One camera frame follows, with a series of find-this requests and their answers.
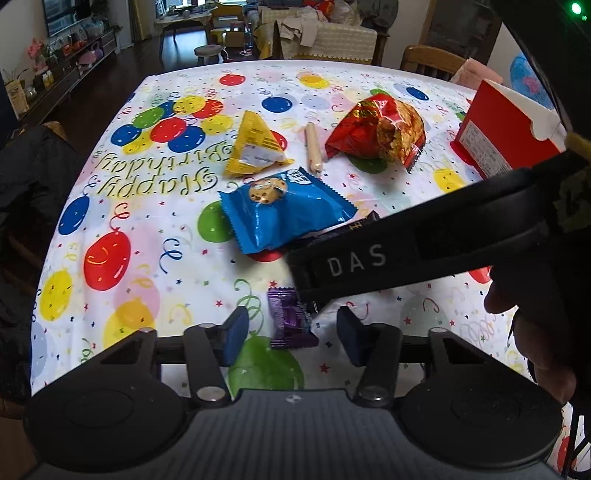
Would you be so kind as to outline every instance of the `blue cookie package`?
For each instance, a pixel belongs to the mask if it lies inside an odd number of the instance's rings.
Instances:
[[[357,208],[303,168],[219,192],[240,249],[273,250],[310,232],[353,218]]]

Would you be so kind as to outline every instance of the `red snack bag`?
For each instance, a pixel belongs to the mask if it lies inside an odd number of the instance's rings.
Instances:
[[[399,161],[407,170],[425,145],[418,112],[384,93],[362,100],[337,125],[326,141],[329,158],[342,151],[360,158]]]

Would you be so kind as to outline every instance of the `red box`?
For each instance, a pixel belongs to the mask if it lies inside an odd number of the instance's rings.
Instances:
[[[451,144],[464,162],[488,178],[564,151],[565,136],[556,112],[484,80]]]

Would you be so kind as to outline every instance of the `small table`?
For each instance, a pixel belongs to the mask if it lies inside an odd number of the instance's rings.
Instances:
[[[160,62],[162,62],[162,50],[164,49],[164,36],[165,32],[168,30],[173,31],[173,40],[176,41],[177,38],[177,29],[178,28],[187,28],[187,27],[194,27],[195,25],[201,25],[205,27],[205,33],[209,40],[210,33],[209,30],[211,28],[211,19],[212,19],[212,8],[210,11],[201,12],[198,14],[191,14],[191,16],[187,18],[183,18],[181,15],[174,15],[172,17],[164,17],[164,18],[157,18],[154,22],[154,25],[160,29],[160,53],[159,58]]]

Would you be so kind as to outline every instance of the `cookie picture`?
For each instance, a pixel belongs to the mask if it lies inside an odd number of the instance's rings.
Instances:
[[[287,183],[281,179],[262,179],[254,182],[248,189],[248,196],[253,202],[269,205],[283,197]]]

